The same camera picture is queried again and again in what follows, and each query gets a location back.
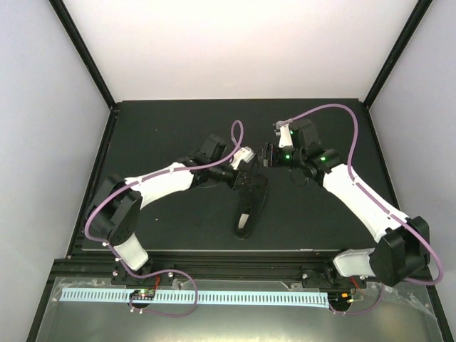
white cable tray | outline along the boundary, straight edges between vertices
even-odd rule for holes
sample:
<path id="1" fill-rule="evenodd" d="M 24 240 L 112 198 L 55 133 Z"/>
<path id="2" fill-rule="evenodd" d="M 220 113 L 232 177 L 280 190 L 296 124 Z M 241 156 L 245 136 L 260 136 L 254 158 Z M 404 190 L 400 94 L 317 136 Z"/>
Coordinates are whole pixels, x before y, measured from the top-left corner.
<path id="1" fill-rule="evenodd" d="M 66 288 L 62 290 L 60 301 L 127 303 L 133 291 L 132 289 Z M 157 290 L 153 300 L 138 299 L 133 303 L 192 304 L 194 300 L 193 290 Z M 328 308 L 328 296 L 319 292 L 198 291 L 198 304 Z"/>

black tabletop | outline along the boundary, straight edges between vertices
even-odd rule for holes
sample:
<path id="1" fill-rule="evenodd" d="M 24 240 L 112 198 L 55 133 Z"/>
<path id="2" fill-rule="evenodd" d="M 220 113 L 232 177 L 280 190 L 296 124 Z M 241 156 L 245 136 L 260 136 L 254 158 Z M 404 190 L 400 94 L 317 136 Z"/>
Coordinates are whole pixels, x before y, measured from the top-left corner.
<path id="1" fill-rule="evenodd" d="M 112 173 L 121 177 L 144 175 L 167 167 L 197 149 L 211 133 L 229 142 L 229 129 L 236 119 L 244 123 L 243 146 L 258 150 L 265 142 L 277 142 L 273 123 L 326 103 L 342 103 L 355 111 L 359 137 L 353 166 L 375 191 L 393 202 L 368 114 L 356 99 L 125 101 L 120 104 L 100 179 Z M 353 137 L 350 115 L 331 108 L 312 114 L 310 119 L 317 124 L 323 146 L 337 149 L 346 162 Z M 238 193 L 219 184 L 174 193 L 147 206 L 141 211 L 136 229 L 139 240 L 148 250 L 266 251 L 374 246 L 362 223 L 324 188 L 313 181 L 305 187 L 296 186 L 287 169 L 261 171 L 269 179 L 269 197 L 250 238 L 235 237 L 232 227 Z M 83 249 L 102 247 L 86 240 Z"/>

gray wall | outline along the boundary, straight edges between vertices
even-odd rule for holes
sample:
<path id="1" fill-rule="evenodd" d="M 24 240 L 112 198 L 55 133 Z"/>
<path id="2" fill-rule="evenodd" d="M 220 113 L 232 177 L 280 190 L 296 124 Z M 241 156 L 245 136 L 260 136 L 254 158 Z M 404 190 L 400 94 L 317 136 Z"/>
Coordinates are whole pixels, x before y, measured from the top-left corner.
<path id="1" fill-rule="evenodd" d="M 2 1 L 0 65 L 0 336 L 25 341 L 108 108 L 47 1 Z"/>
<path id="2" fill-rule="evenodd" d="M 403 210 L 431 226 L 456 333 L 456 1 L 434 1 L 371 113 Z"/>

white wall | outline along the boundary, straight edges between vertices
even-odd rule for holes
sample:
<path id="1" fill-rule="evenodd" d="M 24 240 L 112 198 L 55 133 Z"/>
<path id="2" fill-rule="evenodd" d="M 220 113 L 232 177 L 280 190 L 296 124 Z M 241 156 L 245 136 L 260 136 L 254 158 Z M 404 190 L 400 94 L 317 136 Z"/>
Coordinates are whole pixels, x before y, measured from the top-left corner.
<path id="1" fill-rule="evenodd" d="M 434 1 L 371 112 L 401 207 L 431 227 L 456 333 L 456 2 Z"/>
<path id="2" fill-rule="evenodd" d="M 363 100 L 416 0 L 65 3 L 116 100 Z"/>
<path id="3" fill-rule="evenodd" d="M 0 336 L 25 341 L 108 108 L 47 1 L 0 10 Z"/>

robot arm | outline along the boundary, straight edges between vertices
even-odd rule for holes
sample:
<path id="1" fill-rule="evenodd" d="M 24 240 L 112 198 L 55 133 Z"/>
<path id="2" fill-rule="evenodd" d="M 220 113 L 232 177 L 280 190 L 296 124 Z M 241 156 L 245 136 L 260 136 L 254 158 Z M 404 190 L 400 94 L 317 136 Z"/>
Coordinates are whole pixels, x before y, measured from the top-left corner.
<path id="1" fill-rule="evenodd" d="M 109 202 L 92 221 L 91 229 L 101 239 L 107 240 L 122 260 L 134 271 L 138 271 L 149 261 L 135 235 L 135 227 L 140 210 L 148 204 L 173 192 L 185 191 L 196 187 L 209 179 L 225 182 L 237 190 L 243 179 L 248 176 L 245 165 L 254 157 L 254 152 L 243 147 L 233 156 L 228 165 L 218 165 L 203 170 L 182 170 L 185 167 L 208 165 L 222 158 L 226 145 L 216 136 L 211 135 L 202 148 L 184 157 L 169 167 L 139 177 L 122 179 L 117 175 L 108 177 L 101 185 L 86 216 L 117 189 L 136 182 L 129 190 Z"/>
<path id="2" fill-rule="evenodd" d="M 393 286 L 428 265 L 429 252 L 392 216 L 407 222 L 429 241 L 429 226 L 387 203 L 362 179 L 341 163 L 335 150 L 324 150 L 315 125 L 307 119 L 278 122 L 279 144 L 266 144 L 265 167 L 298 167 L 320 186 L 337 196 L 366 226 L 376 248 L 344 251 L 332 263 L 341 276 L 372 276 Z"/>

